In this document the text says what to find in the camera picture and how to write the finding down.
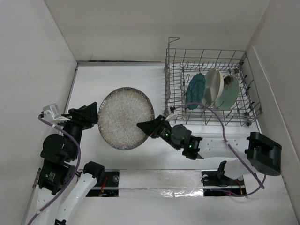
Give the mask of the speckled brown round plate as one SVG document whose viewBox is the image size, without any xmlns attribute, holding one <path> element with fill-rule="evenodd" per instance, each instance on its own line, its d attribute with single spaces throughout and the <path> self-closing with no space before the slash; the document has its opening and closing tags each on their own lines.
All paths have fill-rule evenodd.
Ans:
<svg viewBox="0 0 300 225">
<path fill-rule="evenodd" d="M 154 118 L 154 109 L 146 94 L 132 87 L 122 87 L 108 94 L 101 103 L 97 125 L 111 147 L 131 150 L 148 138 L 137 124 Z"/>
</svg>

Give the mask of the teal scalloped plate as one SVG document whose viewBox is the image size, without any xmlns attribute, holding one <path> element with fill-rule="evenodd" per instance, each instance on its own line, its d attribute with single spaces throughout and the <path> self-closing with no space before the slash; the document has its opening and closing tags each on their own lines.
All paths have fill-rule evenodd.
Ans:
<svg viewBox="0 0 300 225">
<path fill-rule="evenodd" d="M 186 103 L 189 110 L 196 109 L 202 100 L 206 92 L 206 78 L 202 73 L 198 73 L 193 76 L 186 91 Z"/>
</svg>

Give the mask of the cream lobed plate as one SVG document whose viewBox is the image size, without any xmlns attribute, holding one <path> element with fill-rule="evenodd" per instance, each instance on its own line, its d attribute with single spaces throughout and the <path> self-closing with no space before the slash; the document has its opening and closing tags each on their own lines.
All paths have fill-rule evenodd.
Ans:
<svg viewBox="0 0 300 225">
<path fill-rule="evenodd" d="M 224 79 L 221 72 L 215 68 L 210 69 L 206 73 L 205 79 L 205 95 L 202 103 L 206 107 L 211 107 L 222 95 L 224 89 Z"/>
</svg>

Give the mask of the light green flower plate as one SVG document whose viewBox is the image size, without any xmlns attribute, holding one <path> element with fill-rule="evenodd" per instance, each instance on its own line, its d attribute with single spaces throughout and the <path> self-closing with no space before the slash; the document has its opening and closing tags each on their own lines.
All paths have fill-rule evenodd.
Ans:
<svg viewBox="0 0 300 225">
<path fill-rule="evenodd" d="M 229 110 L 236 102 L 240 92 L 239 80 L 233 75 L 224 78 L 222 95 L 215 101 L 214 106 L 219 110 Z"/>
</svg>

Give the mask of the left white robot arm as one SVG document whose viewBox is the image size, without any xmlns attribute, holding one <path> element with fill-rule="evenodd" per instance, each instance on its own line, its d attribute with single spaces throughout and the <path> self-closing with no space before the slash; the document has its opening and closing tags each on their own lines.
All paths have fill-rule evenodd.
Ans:
<svg viewBox="0 0 300 225">
<path fill-rule="evenodd" d="M 82 134 L 97 124 L 97 109 L 97 102 L 93 102 L 61 114 L 58 106 L 51 104 L 39 114 L 39 121 L 58 132 L 48 135 L 42 144 L 37 211 L 29 225 L 68 225 L 89 191 L 105 183 L 101 164 L 89 161 L 81 172 L 78 170 Z"/>
</svg>

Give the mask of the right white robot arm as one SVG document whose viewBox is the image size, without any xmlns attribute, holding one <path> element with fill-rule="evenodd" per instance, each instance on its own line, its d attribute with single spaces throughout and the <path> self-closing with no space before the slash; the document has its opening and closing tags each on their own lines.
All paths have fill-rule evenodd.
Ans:
<svg viewBox="0 0 300 225">
<path fill-rule="evenodd" d="M 249 173 L 281 174 L 282 146 L 259 132 L 251 132 L 246 139 L 201 138 L 193 136 L 182 124 L 172 127 L 161 115 L 137 126 L 147 137 L 163 139 L 191 160 L 225 158 L 216 174 L 221 184 Z"/>
</svg>

